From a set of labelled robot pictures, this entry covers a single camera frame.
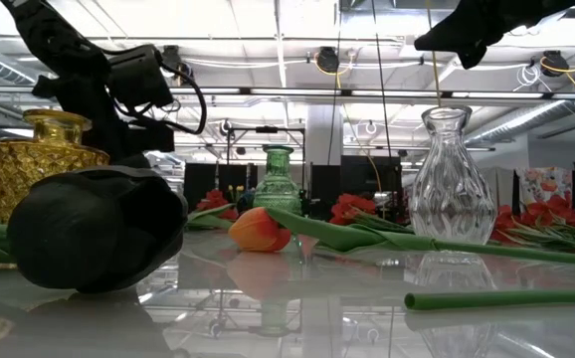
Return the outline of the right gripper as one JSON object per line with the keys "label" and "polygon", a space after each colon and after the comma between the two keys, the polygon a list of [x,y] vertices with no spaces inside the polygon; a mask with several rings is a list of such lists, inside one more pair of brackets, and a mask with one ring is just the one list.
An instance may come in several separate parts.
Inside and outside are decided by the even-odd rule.
{"label": "right gripper", "polygon": [[464,69],[477,66],[487,49],[487,37],[502,36],[520,26],[575,5],[575,0],[462,0],[447,18],[420,36],[417,50],[459,50]]}

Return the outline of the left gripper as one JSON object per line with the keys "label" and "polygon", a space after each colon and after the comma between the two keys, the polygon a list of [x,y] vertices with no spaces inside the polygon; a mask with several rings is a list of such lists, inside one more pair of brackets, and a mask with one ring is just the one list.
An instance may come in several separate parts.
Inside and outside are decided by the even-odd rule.
{"label": "left gripper", "polygon": [[37,97],[54,97],[63,111],[89,119],[92,128],[83,144],[104,151],[112,165],[148,168],[146,151],[174,149],[173,130],[160,121],[139,120],[129,124],[119,118],[104,83],[95,78],[66,76],[38,77],[32,90]]}

